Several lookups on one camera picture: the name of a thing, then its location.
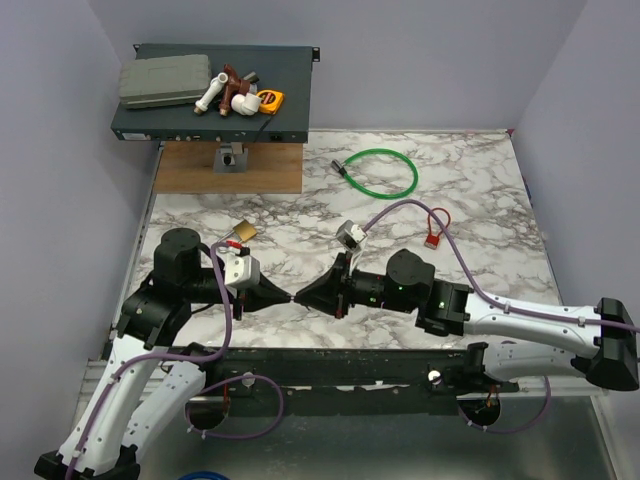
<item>green cable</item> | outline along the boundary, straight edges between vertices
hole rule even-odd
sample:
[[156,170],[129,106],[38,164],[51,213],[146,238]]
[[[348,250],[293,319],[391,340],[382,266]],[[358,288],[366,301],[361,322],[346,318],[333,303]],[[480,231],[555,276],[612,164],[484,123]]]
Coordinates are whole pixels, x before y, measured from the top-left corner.
[[[372,192],[368,188],[363,187],[347,173],[344,167],[358,160],[359,158],[365,157],[367,155],[391,155],[392,157],[399,158],[404,163],[409,165],[409,168],[411,168],[411,171],[413,172],[413,183],[411,183],[411,186],[409,188],[407,188],[406,190],[400,193],[378,193],[378,192]],[[356,188],[357,190],[360,190],[365,195],[369,195],[370,197],[374,197],[374,198],[380,198],[383,200],[393,200],[396,198],[403,198],[409,195],[411,192],[413,192],[418,186],[418,169],[413,164],[413,162],[409,160],[408,157],[401,154],[400,152],[396,152],[395,150],[389,150],[387,148],[372,148],[370,150],[363,150],[362,152],[358,152],[355,155],[352,155],[349,158],[347,158],[344,162],[344,165],[341,165],[340,162],[336,160],[332,161],[331,165],[354,188]]]

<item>wooden board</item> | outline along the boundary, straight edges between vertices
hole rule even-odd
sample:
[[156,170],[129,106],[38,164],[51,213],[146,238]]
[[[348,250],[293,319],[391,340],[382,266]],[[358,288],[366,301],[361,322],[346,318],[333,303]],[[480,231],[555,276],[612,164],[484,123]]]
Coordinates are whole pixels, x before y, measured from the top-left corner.
[[156,193],[300,193],[301,143],[251,143],[245,173],[213,173],[217,142],[167,142]]

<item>black connector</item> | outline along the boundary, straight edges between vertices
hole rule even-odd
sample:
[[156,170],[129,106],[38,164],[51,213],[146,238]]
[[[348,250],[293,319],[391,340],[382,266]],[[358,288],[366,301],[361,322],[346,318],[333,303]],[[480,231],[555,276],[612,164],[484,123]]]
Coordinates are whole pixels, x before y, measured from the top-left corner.
[[337,160],[332,160],[331,161],[331,167],[340,174],[341,177],[344,178],[344,176],[347,174],[347,171],[344,169],[344,166]]

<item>white pipe elbow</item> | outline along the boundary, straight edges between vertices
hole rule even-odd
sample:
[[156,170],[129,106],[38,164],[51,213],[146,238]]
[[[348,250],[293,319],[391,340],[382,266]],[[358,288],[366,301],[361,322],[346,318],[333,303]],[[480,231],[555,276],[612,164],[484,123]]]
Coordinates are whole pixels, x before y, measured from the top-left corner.
[[253,93],[236,94],[231,99],[231,108],[240,115],[253,115],[260,108],[262,99]]
[[205,92],[200,100],[196,102],[196,108],[193,110],[198,115],[202,115],[209,109],[209,104],[211,100],[218,95],[225,84],[229,81],[229,76],[226,73],[219,73],[217,77],[211,80],[211,84],[209,85],[209,89]]

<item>tape measure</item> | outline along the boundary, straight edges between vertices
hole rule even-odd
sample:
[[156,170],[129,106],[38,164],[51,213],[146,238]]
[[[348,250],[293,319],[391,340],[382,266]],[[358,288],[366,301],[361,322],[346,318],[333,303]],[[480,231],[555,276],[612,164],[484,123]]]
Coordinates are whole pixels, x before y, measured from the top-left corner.
[[257,95],[261,99],[260,113],[274,115],[284,101],[284,93],[277,92],[276,90],[261,90]]

